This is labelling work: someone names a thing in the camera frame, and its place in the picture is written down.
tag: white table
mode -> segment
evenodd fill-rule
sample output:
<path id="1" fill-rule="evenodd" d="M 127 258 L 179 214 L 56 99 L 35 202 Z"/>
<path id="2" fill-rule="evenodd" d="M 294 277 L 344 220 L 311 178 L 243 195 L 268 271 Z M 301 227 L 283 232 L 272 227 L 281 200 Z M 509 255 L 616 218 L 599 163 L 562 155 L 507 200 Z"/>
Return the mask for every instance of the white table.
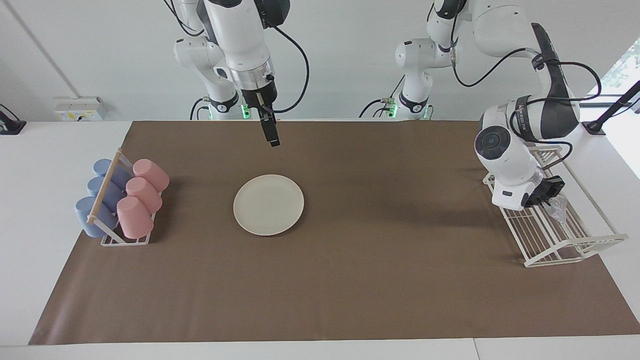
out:
<path id="1" fill-rule="evenodd" d="M 21 135 L 0 138 L 0 359 L 636 359 L 640 354 L 640 336 L 25 347 L 80 232 L 72 207 L 86 196 L 93 162 L 112 157 L 130 125 L 30 123 Z M 602 258 L 639 317 L 640 179 L 606 138 L 588 136 L 580 127 L 570 139 L 576 151 L 569 166 L 617 230 L 631 237 Z"/>

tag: pink cup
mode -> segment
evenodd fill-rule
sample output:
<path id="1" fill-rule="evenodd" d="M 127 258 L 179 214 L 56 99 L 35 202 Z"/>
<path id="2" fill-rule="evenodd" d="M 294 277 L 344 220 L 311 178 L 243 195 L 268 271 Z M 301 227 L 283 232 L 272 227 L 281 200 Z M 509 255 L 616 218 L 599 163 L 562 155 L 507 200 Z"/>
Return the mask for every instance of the pink cup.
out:
<path id="1" fill-rule="evenodd" d="M 128 196 L 118 202 L 118 219 L 124 236 L 129 239 L 143 238 L 154 229 L 149 212 L 137 197 Z"/>
<path id="2" fill-rule="evenodd" d="M 150 214 L 162 207 L 162 198 L 146 179 L 134 177 L 127 183 L 127 195 L 137 197 Z"/>
<path id="3" fill-rule="evenodd" d="M 138 177 L 144 177 L 156 188 L 156 192 L 163 192 L 169 186 L 169 175 L 149 159 L 136 161 L 133 173 Z"/>

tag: cable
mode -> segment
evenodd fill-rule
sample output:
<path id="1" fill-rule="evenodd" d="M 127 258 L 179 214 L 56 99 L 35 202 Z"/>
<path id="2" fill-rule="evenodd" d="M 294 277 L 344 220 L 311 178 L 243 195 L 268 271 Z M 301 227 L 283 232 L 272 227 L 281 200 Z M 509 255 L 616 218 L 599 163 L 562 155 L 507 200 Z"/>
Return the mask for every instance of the cable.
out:
<path id="1" fill-rule="evenodd" d="M 204 101 L 204 99 L 199 98 L 198 100 L 196 100 L 196 102 L 193 103 L 193 107 L 191 107 L 191 115 L 189 116 L 189 120 L 193 120 L 193 113 L 196 111 L 196 107 L 198 106 L 198 104 L 200 104 L 202 101 Z"/>
<path id="2" fill-rule="evenodd" d="M 295 45 L 298 48 L 298 50 L 302 54 L 302 57 L 305 59 L 305 67 L 307 68 L 305 86 L 302 88 L 302 93 L 300 93 L 300 97 L 298 98 L 298 100 L 293 105 L 291 105 L 290 107 L 284 110 L 273 111 L 273 113 L 282 114 L 282 113 L 286 113 L 288 111 L 293 110 L 300 103 L 300 101 L 302 101 L 302 98 L 304 98 L 305 94 L 307 93 L 307 87 L 309 86 L 309 77 L 310 77 L 309 58 L 307 58 L 307 54 L 302 49 L 302 47 L 295 40 L 293 40 L 289 35 L 287 35 L 284 31 L 280 30 L 277 26 L 272 25 L 271 27 L 274 28 L 277 32 L 279 32 L 283 37 L 285 37 L 288 41 L 290 41 L 293 45 Z"/>
<path id="3" fill-rule="evenodd" d="M 458 80 L 458 82 L 460 83 L 460 85 L 467 87 L 467 88 L 472 88 L 478 84 L 480 84 L 481 82 L 484 81 L 484 79 L 486 79 L 489 75 L 491 75 L 491 73 L 498 68 L 498 66 L 500 66 L 500 64 L 502 62 L 504 62 L 504 60 L 507 60 L 508 58 L 512 57 L 514 54 L 519 53 L 520 51 L 528 51 L 528 49 L 521 47 L 519 49 L 516 49 L 514 51 L 511 51 L 510 53 L 508 53 L 507 55 L 503 56 L 502 59 L 500 59 L 500 61 L 498 61 L 492 68 L 491 70 L 489 70 L 483 77 L 480 78 L 480 80 L 476 81 L 475 83 L 472 84 L 465 84 L 459 77 L 458 75 L 458 71 L 456 70 L 456 64 L 452 63 L 452 68 L 453 68 L 453 74 L 456 76 L 456 80 Z"/>
<path id="4" fill-rule="evenodd" d="M 433 4 L 431 4 L 431 9 L 429 9 L 429 14 L 427 15 L 427 22 L 429 22 L 429 18 L 431 17 L 431 13 L 433 12 L 433 8 L 436 6 L 436 2 L 434 1 Z"/>
<path id="5" fill-rule="evenodd" d="M 453 35 L 456 32 L 456 23 L 458 22 L 458 14 L 460 13 L 460 9 L 458 9 L 458 12 L 455 16 L 455 18 L 453 19 L 453 27 L 451 28 L 451 47 L 455 47 L 455 43 L 453 41 Z M 513 55 L 521 52 L 521 51 L 529 51 L 529 49 L 527 49 L 526 47 L 521 47 L 519 49 L 516 49 L 514 51 L 511 51 L 510 53 L 508 53 L 507 55 L 503 56 L 492 68 L 491 70 L 489 70 L 483 77 L 480 78 L 480 80 L 476 81 L 475 83 L 472 84 L 465 84 L 464 81 L 462 81 L 460 79 L 460 76 L 458 75 L 458 70 L 456 69 L 456 63 L 455 61 L 451 62 L 451 67 L 453 68 L 453 74 L 456 76 L 456 80 L 458 80 L 458 82 L 460 83 L 460 85 L 467 87 L 467 88 L 472 88 L 478 84 L 480 84 L 481 82 L 483 82 L 495 69 L 498 68 L 498 66 L 500 66 L 501 63 L 504 62 L 504 60 L 507 60 L 508 58 L 512 57 Z"/>
<path id="6" fill-rule="evenodd" d="M 628 108 L 624 109 L 623 111 L 621 111 L 621 112 L 619 112 L 619 113 L 617 113 L 617 114 L 615 114 L 615 115 L 613 115 L 611 117 L 616 117 L 618 115 L 622 115 L 622 114 L 626 113 L 627 111 L 629 111 L 629 109 L 633 108 L 638 103 L 638 101 L 640 101 L 640 97 L 636 101 L 634 101 L 633 104 L 629 105 Z"/>
<path id="7" fill-rule="evenodd" d="M 20 118 L 18 117 L 18 115 L 14 114 L 13 111 L 11 111 L 11 109 L 7 108 L 5 105 L 0 104 L 0 106 L 2 106 L 6 111 L 9 111 L 11 113 L 11 115 L 13 115 L 13 117 L 15 117 L 15 120 L 20 121 Z"/>
<path id="8" fill-rule="evenodd" d="M 376 110 L 376 112 L 373 113 L 372 117 L 376 117 L 376 114 L 378 114 L 378 112 L 380 111 L 380 114 L 378 115 L 378 117 L 382 117 L 382 114 L 385 113 L 385 111 L 389 111 L 391 110 L 390 108 L 382 108 L 382 109 L 378 109 Z"/>
<path id="9" fill-rule="evenodd" d="M 178 16 L 178 12 L 175 9 L 175 4 L 173 3 L 173 0 L 171 0 L 171 5 L 169 5 L 169 3 L 167 3 L 166 0 L 163 0 L 164 4 L 166 5 L 166 7 L 169 8 L 169 11 L 171 11 L 171 13 L 173 14 L 173 16 L 175 17 L 175 19 L 178 21 L 178 25 L 180 25 L 180 27 L 182 28 L 182 30 L 184 31 L 185 34 L 191 36 L 191 37 L 199 37 L 200 35 L 202 35 L 204 33 L 204 29 L 201 30 L 199 33 L 190 33 L 189 30 L 191 31 L 195 31 L 194 29 L 191 29 L 187 24 L 185 24 L 182 20 L 180 20 L 180 17 Z"/>
<path id="10" fill-rule="evenodd" d="M 598 76 L 598 74 L 595 72 L 595 70 L 593 70 L 588 65 L 585 65 L 583 63 L 578 63 L 578 62 L 575 62 L 575 61 L 556 61 L 556 60 L 551 60 L 549 62 L 554 64 L 554 65 L 574 65 L 574 66 L 578 66 L 578 67 L 582 67 L 583 69 L 586 69 L 587 71 L 589 71 L 591 73 L 591 75 L 593 75 L 593 78 L 596 79 L 596 83 L 598 85 L 598 92 L 595 95 L 591 95 L 591 96 L 587 96 L 587 97 L 573 97 L 573 98 L 569 98 L 569 97 L 544 97 L 542 99 L 536 99 L 536 100 L 532 100 L 532 101 L 527 101 L 527 105 L 531 105 L 531 104 L 535 104 L 536 102 L 547 101 L 547 100 L 569 101 L 569 102 L 571 102 L 571 101 L 587 101 L 587 100 L 595 99 L 595 98 L 599 97 L 602 94 L 602 81 L 600 80 L 600 76 Z"/>
<path id="11" fill-rule="evenodd" d="M 394 98 L 394 95 L 396 94 L 396 91 L 400 87 L 400 84 L 402 83 L 402 80 L 404 80 L 405 77 L 406 77 L 406 75 L 402 75 L 402 77 L 400 78 L 400 81 L 398 81 L 398 85 L 396 85 L 396 88 L 394 89 L 394 91 L 391 93 L 391 95 L 389 95 L 390 99 Z"/>
<path id="12" fill-rule="evenodd" d="M 205 109 L 208 110 L 209 107 L 208 106 L 202 106 L 201 108 L 198 109 L 198 111 L 196 111 L 196 119 L 200 120 L 200 110 Z"/>
<path id="13" fill-rule="evenodd" d="M 362 118 L 362 115 L 364 115 L 364 113 L 371 107 L 374 106 L 375 104 L 378 104 L 379 102 L 382 102 L 382 99 L 378 99 L 378 100 L 373 100 L 372 102 L 370 102 L 367 106 L 364 107 L 364 110 L 362 110 L 362 112 L 360 113 L 360 116 L 358 117 L 358 119 Z"/>
<path id="14" fill-rule="evenodd" d="M 549 170 L 550 168 L 562 163 L 564 160 L 567 160 L 567 158 L 569 158 L 569 156 L 571 156 L 571 154 L 573 153 L 573 144 L 570 142 L 562 142 L 562 141 L 554 141 L 554 142 L 542 142 L 539 140 L 529 140 L 529 139 L 525 139 L 522 137 L 522 135 L 520 133 L 518 133 L 515 129 L 515 127 L 513 127 L 513 119 L 515 119 L 516 116 L 516 112 L 514 111 L 511 114 L 511 118 L 509 119 L 509 127 L 511 128 L 511 131 L 516 134 L 519 138 L 528 141 L 528 142 L 532 142 L 532 143 L 541 143 L 544 145 L 567 145 L 569 146 L 569 151 L 567 151 L 566 155 L 564 155 L 561 159 L 556 160 L 554 162 L 552 162 L 551 164 L 545 166 L 542 168 L 542 170 Z"/>

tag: power socket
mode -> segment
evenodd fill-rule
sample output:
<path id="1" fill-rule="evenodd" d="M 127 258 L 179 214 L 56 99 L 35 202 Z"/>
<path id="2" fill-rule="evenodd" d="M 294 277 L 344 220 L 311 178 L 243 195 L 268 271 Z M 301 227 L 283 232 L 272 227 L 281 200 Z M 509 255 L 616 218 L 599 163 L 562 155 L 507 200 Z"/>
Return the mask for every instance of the power socket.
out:
<path id="1" fill-rule="evenodd" d="M 69 108 L 71 108 L 70 104 L 58 104 L 56 105 L 56 108 L 54 109 L 54 111 L 56 112 L 56 115 L 58 116 L 58 119 L 60 119 L 60 121 L 76 121 L 71 119 L 71 113 L 69 112 Z"/>
<path id="2" fill-rule="evenodd" d="M 57 98 L 55 112 L 62 121 L 103 121 L 107 110 L 97 97 Z"/>

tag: dish rack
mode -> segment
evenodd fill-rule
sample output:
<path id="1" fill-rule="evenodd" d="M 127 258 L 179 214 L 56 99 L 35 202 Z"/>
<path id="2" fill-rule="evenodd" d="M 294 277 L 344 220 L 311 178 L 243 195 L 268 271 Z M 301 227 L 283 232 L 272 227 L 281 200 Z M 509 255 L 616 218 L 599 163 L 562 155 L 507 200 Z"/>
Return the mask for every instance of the dish rack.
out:
<path id="1" fill-rule="evenodd" d="M 102 231 L 106 233 L 105 236 L 102 237 L 100 244 L 104 247 L 123 247 L 123 246 L 140 246 L 149 244 L 149 239 L 151 239 L 151 233 L 149 235 L 139 238 L 139 239 L 127 239 L 126 237 L 120 236 L 114 230 L 111 230 L 107 225 L 104 224 L 98 218 L 98 211 L 100 209 L 100 205 L 102 204 L 102 200 L 104 199 L 104 195 L 107 192 L 107 185 L 111 181 L 113 177 L 113 173 L 116 170 L 118 165 L 122 165 L 126 171 L 130 174 L 133 174 L 133 164 L 129 159 L 122 154 L 122 148 L 119 148 L 116 151 L 116 154 L 113 156 L 113 160 L 111 160 L 111 165 L 107 170 L 107 173 L 104 176 L 104 181 L 102 182 L 102 186 L 100 187 L 100 191 L 98 192 L 98 196 L 95 198 L 95 202 L 93 202 L 93 207 L 91 208 L 91 213 L 87 217 L 87 224 L 96 225 Z M 156 221 L 156 213 L 151 214 L 151 221 Z M 118 230 L 120 225 L 120 221 L 116 223 L 116 230 Z"/>
<path id="2" fill-rule="evenodd" d="M 561 158 L 560 146 L 535 146 L 530 147 L 529 150 L 542 167 Z M 552 177 L 553 173 L 550 170 L 546 170 L 545 175 Z M 493 193 L 493 185 L 495 183 L 493 174 L 488 174 L 483 179 L 483 183 Z M 600 207 L 579 182 L 578 184 L 607 222 L 607 225 L 613 229 L 613 226 L 602 214 Z M 500 212 L 502 212 L 502 216 L 522 252 L 525 259 L 524 266 L 527 268 L 577 263 L 629 239 L 627 234 L 589 236 L 570 202 L 568 202 L 566 209 L 565 223 L 560 223 L 553 219 L 540 206 L 525 208 L 523 211 L 500 208 Z"/>

